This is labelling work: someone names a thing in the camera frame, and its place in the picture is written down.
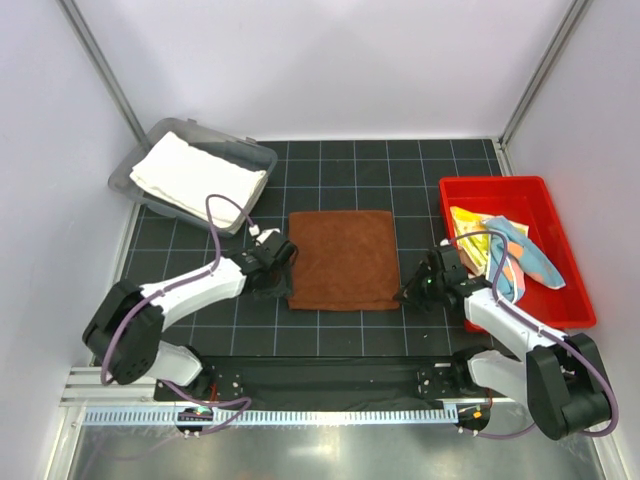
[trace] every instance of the white wall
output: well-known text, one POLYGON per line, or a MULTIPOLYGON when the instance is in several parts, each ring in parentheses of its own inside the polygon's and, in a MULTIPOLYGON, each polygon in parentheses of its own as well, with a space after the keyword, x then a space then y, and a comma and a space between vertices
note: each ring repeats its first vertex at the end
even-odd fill
POLYGON ((544 177, 596 309, 618 442, 640 463, 640 3, 593 2, 509 147, 544 177))
POLYGON ((79 1, 146 129, 501 134, 569 0, 79 1))
POLYGON ((0 105, 0 476, 32 479, 89 358, 131 209, 106 181, 134 140, 53 0, 4 5, 0 105))

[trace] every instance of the gray plastic tray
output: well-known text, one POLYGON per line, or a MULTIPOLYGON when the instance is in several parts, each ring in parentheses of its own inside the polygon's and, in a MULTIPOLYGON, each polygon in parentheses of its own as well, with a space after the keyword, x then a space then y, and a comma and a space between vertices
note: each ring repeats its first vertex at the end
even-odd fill
MULTIPOLYGON (((246 205, 247 211, 251 212, 251 209, 255 206, 258 198, 262 194, 262 190, 267 184, 269 175, 278 161, 278 155, 276 152, 269 148, 256 145, 255 143, 240 140, 239 138, 205 128, 198 125, 194 120, 184 121, 178 120, 177 118, 165 118, 164 120, 160 120, 154 125, 149 133, 147 133, 147 139, 151 146, 153 146, 168 132, 175 133, 179 138, 193 147, 204 150, 205 152, 217 157, 224 158, 228 162, 234 163, 242 168, 246 168, 247 170, 251 170, 253 172, 266 170, 267 174, 263 181, 258 185, 255 194, 249 199, 249 202, 246 205)), ((149 148, 144 144, 141 143, 136 146, 109 177, 109 187, 118 193, 122 193, 134 202, 146 205, 160 215, 179 218, 198 227, 208 228, 208 224, 204 220, 191 215, 189 212, 175 205, 146 193, 138 187, 131 178, 129 178, 129 174, 131 173, 134 165, 141 162, 147 153, 149 153, 149 148)), ((219 229, 220 235, 224 237, 233 236, 240 229, 243 220, 242 216, 238 215, 238 218, 231 226, 219 229)))

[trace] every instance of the red plastic tray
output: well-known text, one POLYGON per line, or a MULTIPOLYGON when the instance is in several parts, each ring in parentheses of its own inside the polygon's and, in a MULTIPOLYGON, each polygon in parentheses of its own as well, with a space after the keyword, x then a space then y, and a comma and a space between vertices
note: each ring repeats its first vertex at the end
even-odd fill
MULTIPOLYGON (((449 237, 455 235, 449 207, 476 213, 504 215, 529 225, 529 238, 564 277, 566 286, 551 290, 526 278, 526 291, 517 305, 541 322, 558 329, 587 328, 596 316, 573 258, 571 247, 540 177, 461 177, 440 180, 440 208, 449 237)), ((471 332, 481 329, 469 322, 471 332)))

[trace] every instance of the metal floor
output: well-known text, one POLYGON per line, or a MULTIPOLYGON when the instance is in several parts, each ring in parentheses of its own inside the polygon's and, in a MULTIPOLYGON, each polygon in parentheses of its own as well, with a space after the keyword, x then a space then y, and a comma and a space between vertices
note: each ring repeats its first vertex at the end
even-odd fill
MULTIPOLYGON (((520 407, 496 403, 493 432, 528 424, 520 407)), ((510 441, 459 435, 450 425, 238 428, 176 439, 173 428, 84 427, 74 480, 602 480, 593 443, 553 442, 539 432, 510 441), (140 455, 119 461, 114 455, 140 455)))

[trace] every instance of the brown cloth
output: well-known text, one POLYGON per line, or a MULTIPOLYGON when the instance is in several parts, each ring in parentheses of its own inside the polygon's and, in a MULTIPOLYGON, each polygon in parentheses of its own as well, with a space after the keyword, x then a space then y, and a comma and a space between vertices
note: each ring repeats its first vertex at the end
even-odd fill
POLYGON ((289 308, 391 310, 400 287, 391 212, 298 212, 289 239, 299 249, 289 308))

